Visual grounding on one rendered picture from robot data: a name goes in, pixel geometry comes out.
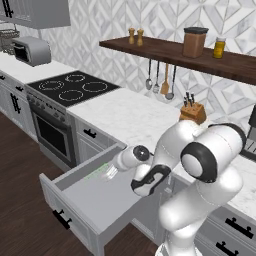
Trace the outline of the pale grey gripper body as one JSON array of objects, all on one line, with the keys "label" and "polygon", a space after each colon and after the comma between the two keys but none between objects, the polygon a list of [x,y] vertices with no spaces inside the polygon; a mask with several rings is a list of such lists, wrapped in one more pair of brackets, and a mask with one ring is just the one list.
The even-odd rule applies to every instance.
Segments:
[{"label": "pale grey gripper body", "polygon": [[104,178],[109,181],[111,179],[113,179],[115,177],[115,175],[118,173],[118,169],[114,166],[114,165],[111,165],[105,175],[104,175]]}]

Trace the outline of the grey cupboard door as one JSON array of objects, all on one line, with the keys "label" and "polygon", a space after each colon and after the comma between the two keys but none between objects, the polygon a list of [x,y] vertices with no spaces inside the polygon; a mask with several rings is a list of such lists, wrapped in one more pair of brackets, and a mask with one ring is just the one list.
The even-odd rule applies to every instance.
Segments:
[{"label": "grey cupboard door", "polygon": [[140,200],[139,210],[131,223],[138,228],[153,243],[160,245],[163,239],[164,229],[159,223],[159,208],[166,199],[164,189],[167,187],[163,181],[148,197]]},{"label": "grey cupboard door", "polygon": [[81,134],[77,134],[77,139],[80,160],[82,162],[89,160],[97,154],[103,152],[111,145],[109,139],[103,139],[102,141],[98,141],[96,139],[89,138],[88,136]]}]

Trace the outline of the black glass hob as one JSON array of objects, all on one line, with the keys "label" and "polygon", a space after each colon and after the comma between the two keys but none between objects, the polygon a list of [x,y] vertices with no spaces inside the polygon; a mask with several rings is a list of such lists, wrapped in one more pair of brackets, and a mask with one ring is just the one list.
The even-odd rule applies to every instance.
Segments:
[{"label": "black glass hob", "polygon": [[119,86],[81,71],[73,71],[25,86],[29,101],[70,107],[119,89]]}]

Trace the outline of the hanging metal whisk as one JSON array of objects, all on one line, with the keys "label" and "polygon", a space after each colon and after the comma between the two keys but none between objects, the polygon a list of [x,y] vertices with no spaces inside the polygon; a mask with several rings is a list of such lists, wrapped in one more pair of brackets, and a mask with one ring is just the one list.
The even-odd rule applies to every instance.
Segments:
[{"label": "hanging metal whisk", "polygon": [[158,84],[158,79],[159,79],[159,67],[160,67],[160,61],[157,62],[157,74],[156,74],[156,82],[155,85],[153,86],[153,92],[158,93],[159,92],[159,84]]}]

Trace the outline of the hanging metal spoon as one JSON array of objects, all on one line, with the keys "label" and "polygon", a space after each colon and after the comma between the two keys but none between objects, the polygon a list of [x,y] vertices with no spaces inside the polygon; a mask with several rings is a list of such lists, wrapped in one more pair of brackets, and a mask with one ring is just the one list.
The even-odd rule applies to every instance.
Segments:
[{"label": "hanging metal spoon", "polygon": [[151,90],[152,88],[152,80],[151,80],[151,59],[149,59],[149,67],[148,67],[148,78],[146,79],[146,89]]}]

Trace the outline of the hanging metal ladle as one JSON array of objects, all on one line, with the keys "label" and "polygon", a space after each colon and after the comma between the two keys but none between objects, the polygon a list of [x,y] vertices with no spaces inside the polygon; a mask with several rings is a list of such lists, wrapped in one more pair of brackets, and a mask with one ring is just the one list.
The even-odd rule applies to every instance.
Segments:
[{"label": "hanging metal ladle", "polygon": [[174,65],[174,68],[173,68],[173,76],[172,76],[171,91],[165,95],[165,98],[166,98],[167,100],[172,100],[172,99],[174,98],[174,85],[175,85],[176,70],[177,70],[177,66]]}]

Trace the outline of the hanging wooden spatula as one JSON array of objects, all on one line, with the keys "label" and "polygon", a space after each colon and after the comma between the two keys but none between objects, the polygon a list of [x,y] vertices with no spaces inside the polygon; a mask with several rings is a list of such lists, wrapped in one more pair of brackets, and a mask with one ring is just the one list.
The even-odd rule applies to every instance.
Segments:
[{"label": "hanging wooden spatula", "polygon": [[162,83],[162,87],[161,87],[161,90],[160,90],[160,93],[162,95],[166,95],[168,93],[168,90],[169,90],[168,71],[169,71],[169,64],[166,63],[166,66],[165,66],[165,78],[164,78],[164,82]]}]

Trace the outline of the wooden knife block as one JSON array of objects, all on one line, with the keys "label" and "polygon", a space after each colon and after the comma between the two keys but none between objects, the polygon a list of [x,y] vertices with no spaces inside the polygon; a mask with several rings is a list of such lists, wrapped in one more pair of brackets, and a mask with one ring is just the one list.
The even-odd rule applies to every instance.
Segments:
[{"label": "wooden knife block", "polygon": [[204,105],[195,101],[194,94],[189,91],[184,96],[183,106],[180,109],[180,120],[192,120],[198,125],[206,120]]}]

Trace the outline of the grey base cupboards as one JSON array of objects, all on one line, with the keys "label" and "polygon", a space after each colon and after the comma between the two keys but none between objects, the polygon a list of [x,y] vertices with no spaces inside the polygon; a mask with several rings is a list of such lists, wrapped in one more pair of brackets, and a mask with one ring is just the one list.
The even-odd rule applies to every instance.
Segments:
[{"label": "grey base cupboards", "polygon": [[37,141],[24,84],[3,71],[0,71],[0,111]]}]

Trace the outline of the dark wooden shelf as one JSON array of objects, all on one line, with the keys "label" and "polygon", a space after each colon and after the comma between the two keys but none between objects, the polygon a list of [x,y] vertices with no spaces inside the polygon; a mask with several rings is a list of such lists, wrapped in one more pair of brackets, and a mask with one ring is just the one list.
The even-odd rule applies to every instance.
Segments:
[{"label": "dark wooden shelf", "polygon": [[212,49],[204,48],[201,56],[189,58],[182,54],[181,43],[150,37],[143,38],[142,46],[130,44],[127,37],[100,41],[99,45],[256,86],[256,57],[253,56],[224,52],[221,59],[216,59]]}]

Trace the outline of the black coffee machine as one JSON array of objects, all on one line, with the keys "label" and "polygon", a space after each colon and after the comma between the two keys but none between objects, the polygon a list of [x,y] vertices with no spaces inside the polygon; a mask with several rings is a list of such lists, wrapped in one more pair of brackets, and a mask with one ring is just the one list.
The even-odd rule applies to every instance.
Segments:
[{"label": "black coffee machine", "polygon": [[250,126],[246,144],[241,155],[256,163],[256,104],[253,107],[248,124]]}]

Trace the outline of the grey toaster oven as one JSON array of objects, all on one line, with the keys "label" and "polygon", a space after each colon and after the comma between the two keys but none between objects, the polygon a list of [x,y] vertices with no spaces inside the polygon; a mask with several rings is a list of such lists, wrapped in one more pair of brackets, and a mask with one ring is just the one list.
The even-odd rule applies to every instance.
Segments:
[{"label": "grey toaster oven", "polygon": [[27,36],[12,40],[17,60],[32,67],[51,62],[51,49],[47,41]]}]

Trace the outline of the brown canister black lid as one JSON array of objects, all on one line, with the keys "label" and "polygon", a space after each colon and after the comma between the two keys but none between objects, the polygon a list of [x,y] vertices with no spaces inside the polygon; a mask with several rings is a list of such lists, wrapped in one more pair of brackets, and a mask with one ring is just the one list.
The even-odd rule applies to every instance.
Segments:
[{"label": "brown canister black lid", "polygon": [[208,28],[187,27],[184,29],[183,55],[197,58],[202,55]]}]

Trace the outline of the yellow jar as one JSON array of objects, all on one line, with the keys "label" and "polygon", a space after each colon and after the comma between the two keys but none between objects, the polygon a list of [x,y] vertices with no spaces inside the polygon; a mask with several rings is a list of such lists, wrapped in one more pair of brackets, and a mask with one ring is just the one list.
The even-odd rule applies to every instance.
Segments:
[{"label": "yellow jar", "polygon": [[214,50],[213,50],[213,57],[220,59],[223,56],[224,49],[225,49],[226,39],[225,38],[216,38]]}]

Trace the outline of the grey wall cupboard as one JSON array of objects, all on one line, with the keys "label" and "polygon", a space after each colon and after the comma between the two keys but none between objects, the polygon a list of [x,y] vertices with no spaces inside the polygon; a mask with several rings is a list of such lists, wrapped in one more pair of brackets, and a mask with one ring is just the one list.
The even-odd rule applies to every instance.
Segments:
[{"label": "grey wall cupboard", "polygon": [[0,21],[33,29],[71,25],[68,0],[9,0],[9,4],[14,11],[12,18],[6,17],[0,0]]}]

